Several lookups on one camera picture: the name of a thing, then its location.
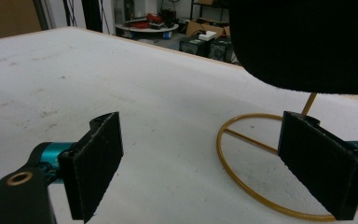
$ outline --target wire stand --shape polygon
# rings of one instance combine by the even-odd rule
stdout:
[[[308,112],[310,111],[310,107],[312,106],[313,101],[315,100],[317,93],[311,93],[310,97],[307,101],[307,103],[304,106],[304,109],[302,111],[302,115],[307,115]],[[240,115],[237,116],[233,119],[230,119],[229,121],[227,121],[222,128],[219,131],[219,134],[217,135],[217,139],[216,139],[216,148],[217,148],[217,155],[219,156],[220,161],[222,162],[224,168],[226,169],[226,171],[228,172],[229,176],[231,176],[231,178],[245,191],[247,192],[250,196],[252,196],[254,199],[256,199],[257,201],[259,201],[260,203],[264,204],[265,206],[283,213],[287,216],[290,217],[297,217],[297,218],[301,218],[301,219],[306,219],[306,220],[311,220],[311,221],[335,221],[336,219],[334,218],[334,216],[332,215],[313,215],[313,214],[307,214],[307,213],[302,213],[302,212],[298,212],[296,210],[292,210],[286,207],[283,207],[279,204],[276,204],[270,200],[268,200],[267,198],[263,197],[262,195],[258,194],[257,192],[255,192],[253,189],[251,189],[249,186],[247,186],[230,168],[230,166],[228,165],[224,155],[223,155],[223,151],[222,151],[222,144],[221,144],[221,140],[222,140],[222,135],[223,133],[228,133],[231,134],[235,137],[240,138],[240,140],[243,140],[244,142],[247,143],[252,143],[254,145],[257,145],[258,147],[261,147],[263,149],[265,149],[267,152],[272,153],[274,155],[278,155],[277,152],[278,150],[274,147],[270,147],[267,146],[266,144],[263,144],[257,140],[254,140],[253,138],[250,138],[246,135],[243,135],[241,133],[235,132],[231,129],[228,128],[229,125],[231,125],[234,122],[243,120],[243,119],[276,119],[276,120],[282,120],[281,116],[276,116],[276,115],[271,115],[271,114],[246,114],[246,115]]]

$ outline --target black foam pad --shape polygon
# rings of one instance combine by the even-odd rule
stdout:
[[[80,141],[58,158],[72,218],[85,223],[94,215],[123,156],[118,112],[89,125]]]
[[[319,126],[319,120],[285,111],[278,155],[337,220],[352,220],[358,205],[358,148]]]
[[[270,85],[358,93],[358,1],[231,0],[242,66]]]

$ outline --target yellow wire loop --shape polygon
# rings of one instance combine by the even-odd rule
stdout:
[[[231,169],[231,167],[228,165],[225,156],[223,155],[223,151],[221,148],[221,141],[222,141],[222,135],[223,133],[229,133],[232,135],[235,135],[237,137],[239,137],[240,139],[247,141],[247,142],[251,142],[259,147],[262,147],[264,149],[266,149],[268,152],[277,155],[277,149],[273,148],[273,147],[269,147],[263,143],[260,143],[248,136],[245,136],[241,133],[237,133],[235,131],[232,131],[228,128],[228,126],[236,121],[239,120],[243,120],[243,119],[254,119],[254,118],[258,118],[258,119],[276,119],[276,120],[282,120],[282,117],[280,116],[276,116],[276,115],[270,115],[270,114],[248,114],[248,115],[241,115],[241,116],[237,116],[236,118],[230,119],[229,121],[227,121],[222,128],[219,131],[219,134],[217,135],[217,139],[216,139],[216,144],[217,144],[217,154],[219,156],[220,161],[222,162],[224,168],[226,169],[226,171],[228,172],[229,176],[231,176],[231,178],[245,191],[247,192],[250,196],[252,196],[254,199],[256,199],[257,201],[259,201],[260,203],[264,204],[265,206],[283,213],[287,216],[290,217],[297,217],[297,218],[301,218],[301,219],[306,219],[306,220],[310,220],[310,221],[335,221],[336,219],[334,218],[334,216],[332,215],[313,215],[313,214],[307,214],[307,213],[302,213],[302,212],[298,212],[286,207],[283,207],[281,205],[278,205],[276,203],[273,203],[272,201],[268,200],[267,198],[261,196],[260,194],[258,194],[257,192],[255,192],[253,189],[251,189],[249,186],[247,186]]]

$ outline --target white table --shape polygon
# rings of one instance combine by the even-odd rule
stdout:
[[[130,38],[134,38],[135,33],[162,33],[162,37],[164,39],[171,39],[172,31],[176,30],[179,27],[179,25],[174,24],[173,27],[171,27],[171,28],[161,28],[159,30],[150,29],[150,28],[138,29],[138,28],[134,28],[134,27],[124,26],[122,24],[116,24],[116,27],[118,29],[121,29],[124,31],[124,36],[130,37]]]
[[[77,141],[91,119],[119,111],[125,154],[90,223],[314,223],[253,200],[215,152],[226,120],[301,111],[307,98],[238,66],[76,28],[0,39],[0,178],[37,144]],[[358,102],[318,95],[309,115],[358,140]],[[262,120],[238,126],[275,146],[279,128]],[[274,202],[324,211],[278,157],[229,136],[223,144],[235,170]],[[59,223],[81,223],[70,218],[62,185],[49,192]]]

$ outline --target red object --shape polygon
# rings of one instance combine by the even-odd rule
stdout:
[[[159,15],[148,13],[146,18],[149,22],[162,23],[162,18]]]

